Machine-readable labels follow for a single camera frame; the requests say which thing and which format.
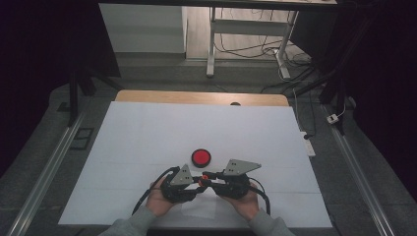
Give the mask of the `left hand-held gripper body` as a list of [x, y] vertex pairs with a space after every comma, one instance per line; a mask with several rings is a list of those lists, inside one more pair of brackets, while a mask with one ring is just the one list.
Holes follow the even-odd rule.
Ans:
[[171, 167], [167, 172], [160, 185], [162, 195], [173, 204], [192, 201], [198, 192], [189, 189], [189, 186], [194, 183], [189, 166], [184, 164], [182, 167]]

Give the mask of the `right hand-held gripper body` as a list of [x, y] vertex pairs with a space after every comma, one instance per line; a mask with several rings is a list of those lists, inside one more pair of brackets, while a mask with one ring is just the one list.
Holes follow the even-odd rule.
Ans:
[[224, 191], [219, 196], [239, 200], [246, 196], [251, 183], [247, 175], [248, 172], [261, 168], [262, 166], [256, 162], [250, 162], [239, 159], [230, 159], [223, 169], [225, 180], [223, 180]]

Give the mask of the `round red ink pad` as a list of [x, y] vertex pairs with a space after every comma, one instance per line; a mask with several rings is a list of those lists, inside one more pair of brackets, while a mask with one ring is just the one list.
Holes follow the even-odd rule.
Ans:
[[211, 162], [211, 154], [204, 148], [196, 149], [191, 156], [192, 163], [198, 168], [204, 168]]

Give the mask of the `person's right hand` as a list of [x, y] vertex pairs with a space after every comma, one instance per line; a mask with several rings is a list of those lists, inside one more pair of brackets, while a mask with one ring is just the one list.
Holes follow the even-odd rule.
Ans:
[[258, 194], [249, 190], [247, 195], [239, 200], [223, 197], [246, 220], [251, 221], [260, 211]]

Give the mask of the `person's left hand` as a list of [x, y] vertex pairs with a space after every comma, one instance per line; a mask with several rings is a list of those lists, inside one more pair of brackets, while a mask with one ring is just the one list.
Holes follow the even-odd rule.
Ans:
[[167, 200], [161, 193], [160, 186], [162, 182], [163, 179], [150, 185], [150, 193], [146, 202], [146, 208], [156, 217], [166, 215], [174, 207], [174, 204]]

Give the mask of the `large white table mat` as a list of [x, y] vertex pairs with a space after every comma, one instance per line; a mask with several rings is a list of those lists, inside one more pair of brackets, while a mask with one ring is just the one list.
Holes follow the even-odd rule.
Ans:
[[149, 184], [172, 166], [190, 165], [198, 148], [210, 153], [212, 172], [231, 159], [258, 163], [249, 175], [264, 186], [272, 216], [287, 226], [331, 226], [291, 107], [117, 101], [60, 224], [110, 225], [129, 217]]

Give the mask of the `wooden table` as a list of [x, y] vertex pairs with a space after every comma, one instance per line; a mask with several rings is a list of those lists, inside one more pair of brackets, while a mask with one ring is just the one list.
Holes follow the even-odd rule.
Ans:
[[181, 104], [216, 104], [242, 106], [288, 106], [282, 94], [162, 91], [162, 90], [120, 90], [115, 98], [122, 102], [156, 102]]

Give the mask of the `white power strip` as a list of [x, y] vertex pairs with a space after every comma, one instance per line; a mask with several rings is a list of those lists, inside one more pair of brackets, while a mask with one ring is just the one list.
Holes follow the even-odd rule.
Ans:
[[301, 132], [301, 136], [305, 142], [305, 148], [306, 148], [306, 152], [310, 157], [313, 157], [316, 155], [314, 148], [312, 146], [312, 143], [310, 141], [310, 137], [306, 132]]

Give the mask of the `black floor socket plate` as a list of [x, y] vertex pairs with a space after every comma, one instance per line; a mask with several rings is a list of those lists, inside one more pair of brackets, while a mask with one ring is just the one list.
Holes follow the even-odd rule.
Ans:
[[94, 128], [79, 128], [72, 140], [70, 149], [86, 150], [93, 134]]

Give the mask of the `black tripod stand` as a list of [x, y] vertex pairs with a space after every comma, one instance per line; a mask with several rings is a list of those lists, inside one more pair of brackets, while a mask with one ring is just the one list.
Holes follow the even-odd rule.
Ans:
[[107, 84], [113, 89], [120, 91], [124, 89], [121, 85], [106, 77], [104, 74], [98, 72], [92, 67], [82, 67], [75, 70], [69, 79], [69, 91], [70, 91], [70, 118], [68, 126], [72, 127], [76, 119], [79, 116], [79, 96], [78, 90], [80, 89], [83, 95], [93, 96], [96, 92], [96, 87], [92, 81], [93, 78], [97, 78], [103, 83]]
[[325, 88], [319, 95], [319, 101], [320, 104], [330, 104], [331, 101], [336, 98], [335, 115], [337, 116], [338, 120], [333, 123], [333, 126], [341, 136], [345, 135], [343, 128], [343, 115], [346, 111], [346, 87], [345, 80], [342, 76], [343, 70], [344, 68], [342, 66], [335, 66], [327, 74], [324, 74], [311, 84], [295, 90], [292, 94], [292, 97], [297, 97], [312, 89], [317, 88], [318, 86], [324, 85]]

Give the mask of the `white cabinet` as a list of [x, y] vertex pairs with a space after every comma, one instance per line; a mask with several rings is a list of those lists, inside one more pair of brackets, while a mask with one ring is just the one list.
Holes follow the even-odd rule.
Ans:
[[115, 52], [186, 52], [186, 7], [100, 3], [99, 9]]

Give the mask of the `dark curtain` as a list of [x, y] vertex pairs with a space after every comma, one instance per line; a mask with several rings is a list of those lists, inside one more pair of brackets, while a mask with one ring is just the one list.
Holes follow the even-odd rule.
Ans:
[[355, 101], [353, 117], [417, 201], [417, 0], [341, 0], [301, 12], [292, 42], [333, 73], [321, 96]]
[[78, 74], [120, 75], [100, 0], [0, 0], [0, 177]]

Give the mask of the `metal floor rail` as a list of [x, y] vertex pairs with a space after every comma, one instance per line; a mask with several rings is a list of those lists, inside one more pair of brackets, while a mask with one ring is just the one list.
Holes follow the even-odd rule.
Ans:
[[40, 176], [37, 178], [29, 196], [21, 207], [17, 217], [15, 218], [11, 228], [6, 236], [25, 236], [31, 222], [42, 203], [47, 190], [49, 189], [52, 180], [54, 179], [65, 155], [68, 151], [71, 142], [73, 141], [77, 131], [86, 117], [86, 112], [83, 110], [75, 119], [74, 123], [64, 130], [58, 145], [48, 158]]
[[395, 232], [387, 218], [387, 214], [374, 193], [346, 136], [342, 135], [334, 125], [330, 125], [330, 130], [379, 234], [381, 236], [395, 236]]

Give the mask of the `white desk frame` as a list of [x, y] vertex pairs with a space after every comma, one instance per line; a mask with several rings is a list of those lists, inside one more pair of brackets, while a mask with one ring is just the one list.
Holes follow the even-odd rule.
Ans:
[[290, 11], [288, 20], [284, 22], [261, 22], [246, 20], [218, 20], [215, 17], [216, 9], [210, 10], [209, 18], [209, 45], [207, 77], [212, 78], [214, 74], [214, 38], [217, 33], [244, 34], [244, 35], [266, 35], [281, 36], [282, 41], [279, 49], [274, 52], [274, 57], [283, 79], [289, 79], [290, 74], [284, 62], [284, 52], [292, 33], [298, 11]]

